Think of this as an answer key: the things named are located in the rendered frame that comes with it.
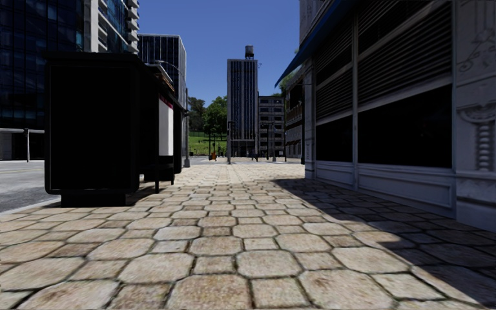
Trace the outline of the grey concrete building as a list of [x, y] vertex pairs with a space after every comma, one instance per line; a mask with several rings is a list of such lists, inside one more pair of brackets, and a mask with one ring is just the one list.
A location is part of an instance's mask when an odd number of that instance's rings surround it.
[[266, 159], [273, 158], [272, 122], [276, 128], [276, 157], [284, 155], [284, 99], [278, 96], [258, 98], [259, 152]]

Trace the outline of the black bus shelter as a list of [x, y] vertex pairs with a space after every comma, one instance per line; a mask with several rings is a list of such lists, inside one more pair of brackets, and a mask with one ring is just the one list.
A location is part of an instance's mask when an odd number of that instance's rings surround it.
[[134, 54], [45, 52], [45, 190], [64, 207], [122, 206], [174, 181], [183, 118], [164, 68]]

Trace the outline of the pale shopfront building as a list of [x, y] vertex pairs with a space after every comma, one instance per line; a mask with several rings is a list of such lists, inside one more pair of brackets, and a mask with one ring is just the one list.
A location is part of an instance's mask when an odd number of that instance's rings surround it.
[[285, 96], [285, 155], [302, 158], [304, 133], [304, 78], [298, 67], [287, 79]]

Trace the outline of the dark glass tower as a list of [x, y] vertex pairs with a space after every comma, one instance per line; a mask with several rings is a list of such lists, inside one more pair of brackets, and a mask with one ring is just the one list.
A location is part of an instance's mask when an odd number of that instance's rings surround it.
[[[44, 51], [83, 49], [81, 0], [0, 0], [0, 160], [26, 159], [24, 128], [45, 127]], [[44, 157], [30, 134], [30, 157]]]

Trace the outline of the pale balcony tower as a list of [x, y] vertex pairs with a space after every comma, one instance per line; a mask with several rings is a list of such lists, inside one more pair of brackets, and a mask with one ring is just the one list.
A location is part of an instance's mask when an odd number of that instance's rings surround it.
[[138, 53], [138, 0], [81, 0], [85, 52]]

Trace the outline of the grey street lamp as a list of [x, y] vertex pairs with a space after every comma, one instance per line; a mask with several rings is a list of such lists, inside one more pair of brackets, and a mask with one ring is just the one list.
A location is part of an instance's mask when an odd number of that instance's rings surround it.
[[185, 62], [180, 60], [177, 64], [164, 60], [155, 60], [171, 78], [178, 103], [182, 106], [182, 138], [181, 138], [181, 160], [183, 168], [190, 167], [189, 159], [189, 103], [188, 88], [186, 84]]

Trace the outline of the trees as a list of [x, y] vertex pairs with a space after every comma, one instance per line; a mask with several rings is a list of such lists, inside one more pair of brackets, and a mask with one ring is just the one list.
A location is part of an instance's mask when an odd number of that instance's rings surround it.
[[227, 132], [227, 96], [218, 96], [208, 107], [205, 101], [189, 97], [189, 129], [218, 137]]

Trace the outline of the tall grey concrete tower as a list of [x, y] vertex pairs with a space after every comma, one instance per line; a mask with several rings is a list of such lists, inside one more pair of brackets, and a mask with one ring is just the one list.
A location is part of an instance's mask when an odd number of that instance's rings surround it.
[[243, 59], [227, 60], [227, 122], [234, 121], [232, 157], [258, 151], [258, 61], [252, 45]]

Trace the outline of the pale stone building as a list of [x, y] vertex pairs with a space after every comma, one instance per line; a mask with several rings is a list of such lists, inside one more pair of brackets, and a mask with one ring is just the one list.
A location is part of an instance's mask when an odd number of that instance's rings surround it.
[[305, 176], [496, 233], [496, 0], [299, 0]]

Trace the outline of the grey glass office building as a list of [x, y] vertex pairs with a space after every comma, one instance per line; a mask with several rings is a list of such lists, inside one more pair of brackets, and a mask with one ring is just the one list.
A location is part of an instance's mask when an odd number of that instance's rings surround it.
[[175, 95], [187, 107], [187, 54], [179, 35], [138, 34], [139, 57], [144, 63], [161, 65], [172, 79]]

